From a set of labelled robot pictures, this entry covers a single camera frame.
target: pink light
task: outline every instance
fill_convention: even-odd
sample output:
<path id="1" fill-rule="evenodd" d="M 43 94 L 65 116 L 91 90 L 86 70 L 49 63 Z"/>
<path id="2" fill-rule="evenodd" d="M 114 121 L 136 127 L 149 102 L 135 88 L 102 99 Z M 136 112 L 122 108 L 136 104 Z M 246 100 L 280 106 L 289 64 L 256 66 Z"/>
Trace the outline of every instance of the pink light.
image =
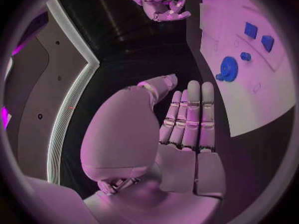
<path id="1" fill-rule="evenodd" d="M 6 129 L 7 125 L 8 125 L 8 110 L 3 107 L 2 110 L 1 110 L 1 114 L 2 114 L 2 121 L 3 121 L 3 126 L 4 126 L 4 129 Z"/>

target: white panel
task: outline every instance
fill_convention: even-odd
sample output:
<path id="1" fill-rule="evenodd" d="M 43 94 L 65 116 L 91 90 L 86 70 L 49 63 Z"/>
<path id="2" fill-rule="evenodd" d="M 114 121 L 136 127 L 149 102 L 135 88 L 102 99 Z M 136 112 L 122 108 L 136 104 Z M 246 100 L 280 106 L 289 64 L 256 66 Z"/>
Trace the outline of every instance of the white panel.
<path id="1" fill-rule="evenodd" d="M 203 27 L 200 48 L 213 75 L 220 73 L 224 57 L 232 56 L 238 62 L 235 81 L 217 81 L 231 136 L 259 128 L 283 115 L 295 104 L 294 84 L 285 50 L 269 22 L 249 0 L 203 0 L 203 4 L 218 9 L 215 15 L 220 16 L 213 20 L 212 14 L 203 12 L 201 18 L 213 30 Z M 244 34 L 246 22 L 258 27 L 256 39 Z M 263 35 L 275 39 L 270 53 L 261 43 Z M 241 52 L 250 53 L 252 60 L 241 60 Z"/>

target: led light strip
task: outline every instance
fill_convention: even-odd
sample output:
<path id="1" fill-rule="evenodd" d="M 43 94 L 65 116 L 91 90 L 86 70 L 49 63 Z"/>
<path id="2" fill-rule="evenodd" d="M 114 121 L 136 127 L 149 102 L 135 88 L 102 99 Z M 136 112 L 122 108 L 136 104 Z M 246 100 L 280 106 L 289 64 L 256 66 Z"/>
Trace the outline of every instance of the led light strip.
<path id="1" fill-rule="evenodd" d="M 64 98 L 52 128 L 47 155 L 47 181 L 59 184 L 60 157 L 67 127 L 73 115 L 74 108 L 90 79 L 99 68 L 100 62 L 82 39 L 58 0 L 50 0 L 47 6 L 65 35 L 88 62 Z"/>

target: gray wall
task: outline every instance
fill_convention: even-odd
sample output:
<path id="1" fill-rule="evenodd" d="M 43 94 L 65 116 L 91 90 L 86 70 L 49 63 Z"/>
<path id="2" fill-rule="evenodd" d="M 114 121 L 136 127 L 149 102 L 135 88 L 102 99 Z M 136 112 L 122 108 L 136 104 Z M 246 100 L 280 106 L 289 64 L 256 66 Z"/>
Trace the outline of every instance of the gray wall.
<path id="1" fill-rule="evenodd" d="M 49 24 L 14 57 L 14 62 L 5 93 L 12 115 L 8 137 L 24 174 L 46 179 L 48 144 L 56 115 L 87 62 L 50 13 Z"/>

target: blue object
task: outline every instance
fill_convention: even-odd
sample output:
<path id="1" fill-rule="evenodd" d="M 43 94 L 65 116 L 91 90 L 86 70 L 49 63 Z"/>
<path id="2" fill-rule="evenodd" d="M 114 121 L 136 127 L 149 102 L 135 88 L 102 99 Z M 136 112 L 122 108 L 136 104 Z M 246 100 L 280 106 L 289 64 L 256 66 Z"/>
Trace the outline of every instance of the blue object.
<path id="1" fill-rule="evenodd" d="M 264 45 L 264 48 L 266 51 L 270 52 L 272 50 L 274 43 L 274 38 L 271 36 L 262 36 L 262 44 Z"/>
<path id="2" fill-rule="evenodd" d="M 258 33 L 258 27 L 252 25 L 251 23 L 247 22 L 246 26 L 245 26 L 245 32 L 246 35 L 248 35 L 249 37 L 255 39 L 257 37 L 257 33 Z"/>
<path id="3" fill-rule="evenodd" d="M 240 57 L 243 61 L 250 61 L 251 60 L 251 55 L 247 52 L 242 52 Z"/>
<path id="4" fill-rule="evenodd" d="M 238 75 L 238 64 L 235 58 L 227 56 L 220 66 L 221 73 L 216 75 L 216 80 L 232 82 Z"/>

